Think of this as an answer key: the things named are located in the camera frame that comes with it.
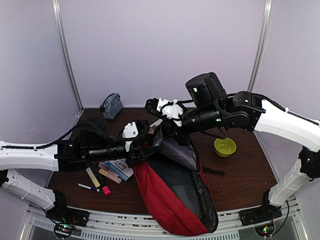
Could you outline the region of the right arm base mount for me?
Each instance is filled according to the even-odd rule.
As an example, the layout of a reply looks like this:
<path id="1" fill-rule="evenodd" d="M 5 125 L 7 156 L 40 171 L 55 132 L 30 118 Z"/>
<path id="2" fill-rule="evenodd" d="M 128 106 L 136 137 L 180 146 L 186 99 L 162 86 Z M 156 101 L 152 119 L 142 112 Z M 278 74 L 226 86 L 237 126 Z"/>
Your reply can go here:
<path id="1" fill-rule="evenodd" d="M 281 217 L 282 211 L 280 207 L 254 207 L 245 210 L 241 210 L 239 213 L 239 218 L 242 226 L 255 225 L 272 219 Z"/>

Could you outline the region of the dog cover book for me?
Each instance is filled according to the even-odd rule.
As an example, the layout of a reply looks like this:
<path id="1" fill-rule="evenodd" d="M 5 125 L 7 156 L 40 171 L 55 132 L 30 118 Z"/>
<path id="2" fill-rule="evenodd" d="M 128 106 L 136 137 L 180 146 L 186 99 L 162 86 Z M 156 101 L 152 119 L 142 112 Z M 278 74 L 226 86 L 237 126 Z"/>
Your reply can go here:
<path id="1" fill-rule="evenodd" d="M 125 159 L 101 161 L 98 166 L 101 169 L 112 171 L 124 181 L 127 181 L 134 174 L 133 169 L 128 167 Z"/>

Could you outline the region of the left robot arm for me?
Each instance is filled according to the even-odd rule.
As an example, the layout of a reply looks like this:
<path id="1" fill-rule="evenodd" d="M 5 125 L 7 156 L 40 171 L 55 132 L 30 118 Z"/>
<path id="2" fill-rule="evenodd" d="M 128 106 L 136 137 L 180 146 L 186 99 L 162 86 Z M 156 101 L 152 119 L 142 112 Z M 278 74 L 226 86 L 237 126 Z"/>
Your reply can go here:
<path id="1" fill-rule="evenodd" d="M 136 119 L 128 123 L 122 134 L 113 136 L 91 121 L 81 121 L 68 133 L 79 130 L 75 140 L 61 136 L 44 144 L 0 143 L 0 187 L 23 200 L 52 212 L 61 222 L 72 218 L 63 193 L 41 187 L 20 175 L 18 169 L 48 170 L 72 173 L 87 169 L 103 160 L 125 159 L 132 167 L 153 153 L 160 151 L 153 146 L 150 126 L 146 120 Z"/>

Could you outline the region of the red backpack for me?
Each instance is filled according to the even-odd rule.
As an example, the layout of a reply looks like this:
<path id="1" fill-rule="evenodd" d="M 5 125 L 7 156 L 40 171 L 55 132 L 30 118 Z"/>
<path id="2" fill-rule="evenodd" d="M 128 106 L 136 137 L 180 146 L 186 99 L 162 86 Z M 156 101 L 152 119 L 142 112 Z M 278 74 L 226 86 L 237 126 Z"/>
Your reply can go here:
<path id="1" fill-rule="evenodd" d="M 157 127 L 151 145 L 161 147 L 140 164 L 133 174 L 146 209 L 173 235 L 198 236 L 213 233 L 219 217 L 205 179 L 198 150 L 191 143 L 180 146 L 164 137 Z"/>

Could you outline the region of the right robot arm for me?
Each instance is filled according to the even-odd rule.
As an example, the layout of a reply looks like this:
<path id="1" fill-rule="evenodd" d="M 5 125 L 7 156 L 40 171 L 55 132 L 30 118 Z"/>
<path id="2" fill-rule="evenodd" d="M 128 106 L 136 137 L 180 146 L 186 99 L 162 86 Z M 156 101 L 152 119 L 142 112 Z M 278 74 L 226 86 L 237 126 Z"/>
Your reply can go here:
<path id="1" fill-rule="evenodd" d="M 240 128 L 276 135 L 302 145 L 302 153 L 295 165 L 278 184 L 267 191 L 267 202 L 259 206 L 256 216 L 268 220 L 276 207 L 307 182 L 319 177 L 312 164 L 320 162 L 320 122 L 290 111 L 268 97 L 240 91 L 227 94 L 218 76 L 203 73 L 185 84 L 196 108 L 185 111 L 182 101 L 160 98 L 157 111 L 173 120 L 176 136 L 205 132 L 212 128 Z"/>

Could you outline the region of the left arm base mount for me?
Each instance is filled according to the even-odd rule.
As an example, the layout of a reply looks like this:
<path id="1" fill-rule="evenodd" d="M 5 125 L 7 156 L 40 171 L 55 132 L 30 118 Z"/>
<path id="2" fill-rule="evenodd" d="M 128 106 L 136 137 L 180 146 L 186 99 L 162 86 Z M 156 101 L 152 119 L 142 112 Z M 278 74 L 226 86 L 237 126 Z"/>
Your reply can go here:
<path id="1" fill-rule="evenodd" d="M 45 216 L 55 223 L 63 223 L 71 226 L 86 227 L 90 213 L 70 207 L 53 207 L 45 210 Z"/>

